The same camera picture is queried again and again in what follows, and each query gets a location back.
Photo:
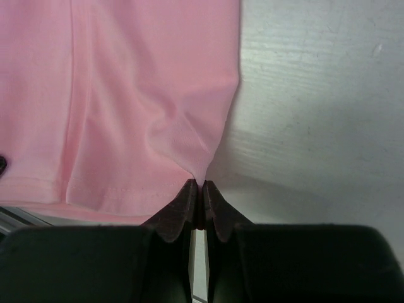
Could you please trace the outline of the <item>pink t shirt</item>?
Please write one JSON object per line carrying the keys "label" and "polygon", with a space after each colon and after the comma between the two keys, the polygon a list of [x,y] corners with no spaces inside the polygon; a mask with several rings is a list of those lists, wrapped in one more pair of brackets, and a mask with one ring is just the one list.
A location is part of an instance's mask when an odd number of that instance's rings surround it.
{"label": "pink t shirt", "polygon": [[2,1],[1,204],[138,224],[202,184],[239,82],[238,1]]}

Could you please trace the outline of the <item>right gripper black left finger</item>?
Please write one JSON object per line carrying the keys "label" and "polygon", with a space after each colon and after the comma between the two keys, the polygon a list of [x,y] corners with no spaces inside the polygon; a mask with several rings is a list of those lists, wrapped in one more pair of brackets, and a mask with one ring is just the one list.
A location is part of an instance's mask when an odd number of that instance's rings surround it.
{"label": "right gripper black left finger", "polygon": [[198,185],[141,225],[25,227],[1,242],[2,302],[191,302]]}

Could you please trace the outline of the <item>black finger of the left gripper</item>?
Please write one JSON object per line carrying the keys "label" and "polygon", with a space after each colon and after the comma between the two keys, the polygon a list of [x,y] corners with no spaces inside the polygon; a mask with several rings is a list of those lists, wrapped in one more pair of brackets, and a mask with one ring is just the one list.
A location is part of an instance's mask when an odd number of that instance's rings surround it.
{"label": "black finger of the left gripper", "polygon": [[4,156],[0,155],[0,177],[3,176],[7,167],[8,167],[8,161],[6,160],[6,158]]}

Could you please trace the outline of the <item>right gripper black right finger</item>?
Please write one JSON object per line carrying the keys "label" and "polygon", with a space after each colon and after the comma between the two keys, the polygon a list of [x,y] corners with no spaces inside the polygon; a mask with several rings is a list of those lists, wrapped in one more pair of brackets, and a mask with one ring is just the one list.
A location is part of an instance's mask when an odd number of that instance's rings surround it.
{"label": "right gripper black right finger", "polygon": [[360,225],[257,224],[203,185],[209,302],[402,302],[386,239]]}

